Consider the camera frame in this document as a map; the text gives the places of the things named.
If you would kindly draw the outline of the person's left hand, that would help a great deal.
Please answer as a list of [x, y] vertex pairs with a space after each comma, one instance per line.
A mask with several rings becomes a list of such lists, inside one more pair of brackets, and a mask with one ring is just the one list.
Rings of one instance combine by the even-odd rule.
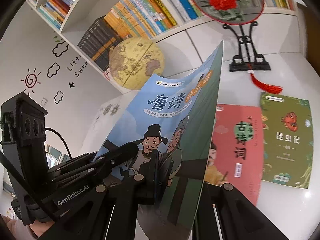
[[21, 220], [11, 219], [6, 216], [1, 216], [7, 225], [12, 235], [17, 240], [38, 239], [41, 237], [51, 226], [54, 225], [54, 221], [48, 221], [45, 223], [35, 220], [33, 224], [24, 225]]

